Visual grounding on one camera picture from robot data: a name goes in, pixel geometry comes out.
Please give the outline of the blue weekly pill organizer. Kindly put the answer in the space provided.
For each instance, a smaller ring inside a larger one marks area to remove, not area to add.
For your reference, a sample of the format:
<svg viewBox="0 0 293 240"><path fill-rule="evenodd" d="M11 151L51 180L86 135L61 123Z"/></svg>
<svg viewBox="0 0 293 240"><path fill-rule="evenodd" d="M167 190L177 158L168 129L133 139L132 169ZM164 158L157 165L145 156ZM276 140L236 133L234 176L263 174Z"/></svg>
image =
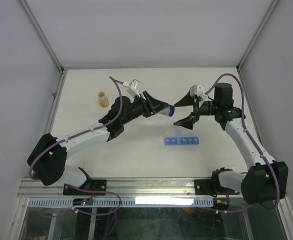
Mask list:
<svg viewBox="0 0 293 240"><path fill-rule="evenodd" d="M184 135L181 129L177 129L175 136L165 137L165 146L198 146L200 139L198 136L187 136Z"/></svg>

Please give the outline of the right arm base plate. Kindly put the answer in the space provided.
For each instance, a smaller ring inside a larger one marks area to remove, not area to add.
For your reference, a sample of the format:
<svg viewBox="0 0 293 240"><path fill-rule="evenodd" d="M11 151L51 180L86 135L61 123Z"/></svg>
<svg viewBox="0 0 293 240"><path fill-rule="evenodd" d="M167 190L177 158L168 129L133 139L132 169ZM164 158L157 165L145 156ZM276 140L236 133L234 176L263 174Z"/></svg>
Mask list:
<svg viewBox="0 0 293 240"><path fill-rule="evenodd" d="M202 178L194 180L195 195L209 195L216 198L218 195L226 195L227 191L230 195L239 195L233 189L223 187L219 181L219 174L222 172L231 171L230 168L220 168L212 172L210 178Z"/></svg>

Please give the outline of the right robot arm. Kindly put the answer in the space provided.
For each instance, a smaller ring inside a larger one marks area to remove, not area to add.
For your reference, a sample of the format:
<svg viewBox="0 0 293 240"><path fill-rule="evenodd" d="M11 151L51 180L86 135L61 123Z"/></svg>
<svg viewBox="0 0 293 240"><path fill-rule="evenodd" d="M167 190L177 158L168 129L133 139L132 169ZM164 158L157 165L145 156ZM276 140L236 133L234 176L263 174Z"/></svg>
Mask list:
<svg viewBox="0 0 293 240"><path fill-rule="evenodd" d="M213 116L233 140L246 163L245 174L224 167L213 171L211 191L221 194L227 189L233 190L241 193L249 205L277 202L285 197L289 168L285 162L277 162L250 133L244 111L234 106L231 84L217 83L213 99L208 98L201 86L193 85L174 106L193 107L189 116L174 123L186 129L193 129L201 116Z"/></svg>

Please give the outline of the white cap pill bottle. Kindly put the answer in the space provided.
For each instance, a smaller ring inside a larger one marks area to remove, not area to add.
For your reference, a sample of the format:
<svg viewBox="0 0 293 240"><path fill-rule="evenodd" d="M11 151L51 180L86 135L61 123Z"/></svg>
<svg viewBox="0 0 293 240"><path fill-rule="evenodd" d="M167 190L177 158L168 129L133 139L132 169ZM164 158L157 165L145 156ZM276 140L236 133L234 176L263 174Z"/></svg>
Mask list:
<svg viewBox="0 0 293 240"><path fill-rule="evenodd" d="M170 104L159 112L160 115L163 115L166 117L172 117L174 113L175 113L175 107Z"/></svg>

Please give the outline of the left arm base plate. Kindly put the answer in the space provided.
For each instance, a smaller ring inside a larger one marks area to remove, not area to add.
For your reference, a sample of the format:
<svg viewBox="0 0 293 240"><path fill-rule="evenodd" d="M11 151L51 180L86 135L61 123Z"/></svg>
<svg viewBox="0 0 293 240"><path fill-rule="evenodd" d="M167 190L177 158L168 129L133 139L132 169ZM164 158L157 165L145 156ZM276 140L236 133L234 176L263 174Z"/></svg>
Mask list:
<svg viewBox="0 0 293 240"><path fill-rule="evenodd" d="M87 179L81 186L65 184L62 194L64 196L105 196L106 189L106 179Z"/></svg>

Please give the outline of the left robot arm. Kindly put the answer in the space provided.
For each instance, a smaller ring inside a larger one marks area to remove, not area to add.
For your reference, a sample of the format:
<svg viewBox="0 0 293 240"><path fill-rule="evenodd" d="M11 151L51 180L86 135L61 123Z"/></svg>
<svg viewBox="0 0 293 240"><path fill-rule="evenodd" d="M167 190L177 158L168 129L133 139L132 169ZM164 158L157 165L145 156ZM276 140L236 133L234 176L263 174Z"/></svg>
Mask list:
<svg viewBox="0 0 293 240"><path fill-rule="evenodd" d="M66 164L71 156L100 143L107 143L124 132L124 125L143 116L145 118L161 114L171 117L173 105L153 98L147 91L130 100L119 96L108 113L88 129L64 135L44 134L27 159L29 176L50 186L56 182L73 186L80 194L91 190L91 178L86 171Z"/></svg>

